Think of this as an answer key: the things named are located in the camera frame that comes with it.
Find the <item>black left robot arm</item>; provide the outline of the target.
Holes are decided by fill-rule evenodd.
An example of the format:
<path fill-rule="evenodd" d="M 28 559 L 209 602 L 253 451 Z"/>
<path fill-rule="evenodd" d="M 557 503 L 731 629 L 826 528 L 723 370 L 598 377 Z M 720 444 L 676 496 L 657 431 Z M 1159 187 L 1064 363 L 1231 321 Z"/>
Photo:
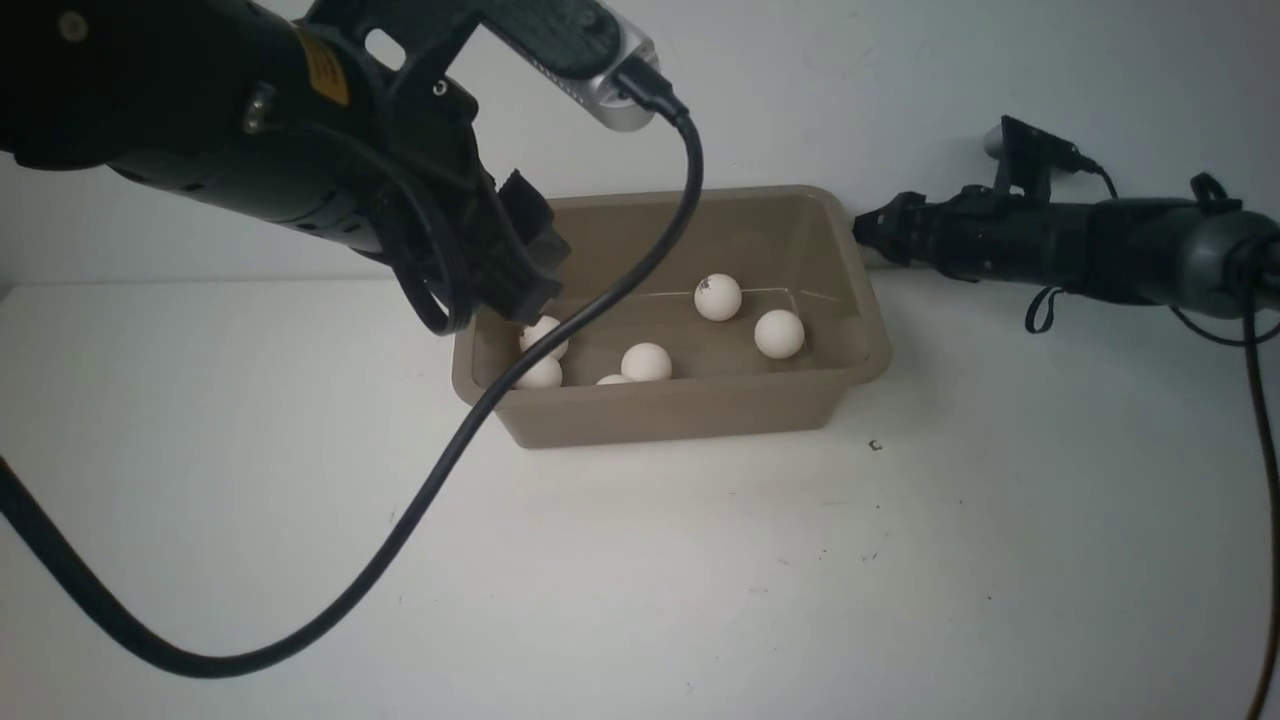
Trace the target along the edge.
<path fill-rule="evenodd" d="M 374 27 L 255 1 L 5 1 L 3 151 L 342 245 L 436 334 L 483 307 L 535 322 L 570 255 L 550 205 L 483 167 L 477 102 L 435 58 L 369 54 Z"/>

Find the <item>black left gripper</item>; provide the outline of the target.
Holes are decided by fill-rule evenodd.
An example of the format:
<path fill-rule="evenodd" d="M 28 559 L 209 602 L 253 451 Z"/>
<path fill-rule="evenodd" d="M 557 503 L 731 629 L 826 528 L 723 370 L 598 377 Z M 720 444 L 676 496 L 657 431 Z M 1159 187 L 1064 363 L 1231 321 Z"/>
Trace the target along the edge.
<path fill-rule="evenodd" d="M 520 174 L 497 182 L 474 132 L 479 105 L 447 74 L 470 40 L 452 29 L 392 69 L 364 46 L 366 31 L 317 29 L 344 63 L 349 122 L 302 119 L 300 132 L 349 155 L 372 179 L 361 213 L 367 256 L 392 269 L 435 334 L 462 331 L 488 307 L 532 324 L 561 291 L 568 245 L 548 201 Z"/>

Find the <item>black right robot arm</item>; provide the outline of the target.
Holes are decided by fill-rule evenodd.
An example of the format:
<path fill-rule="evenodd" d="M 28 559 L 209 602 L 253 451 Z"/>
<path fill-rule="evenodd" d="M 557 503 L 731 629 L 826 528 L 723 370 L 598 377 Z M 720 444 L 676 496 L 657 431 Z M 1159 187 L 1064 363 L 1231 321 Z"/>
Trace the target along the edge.
<path fill-rule="evenodd" d="M 968 186 L 945 202 L 904 192 L 856 217 L 855 241 L 900 266 L 964 282 L 1062 290 L 1105 304 L 1167 306 L 1220 319 L 1242 295 L 1277 307 L 1277 223 L 1208 174 L 1193 199 L 1052 202 Z"/>

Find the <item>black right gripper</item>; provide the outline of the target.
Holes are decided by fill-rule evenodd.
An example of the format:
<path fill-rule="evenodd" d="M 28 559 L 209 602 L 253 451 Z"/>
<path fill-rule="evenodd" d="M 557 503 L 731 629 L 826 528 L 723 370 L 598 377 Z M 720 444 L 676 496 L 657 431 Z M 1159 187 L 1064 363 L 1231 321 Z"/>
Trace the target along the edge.
<path fill-rule="evenodd" d="M 1061 286 L 1085 272 L 1091 205 L 968 186 L 945 202 L 902 192 L 852 222 L 852 237 L 899 266 L 964 282 Z"/>

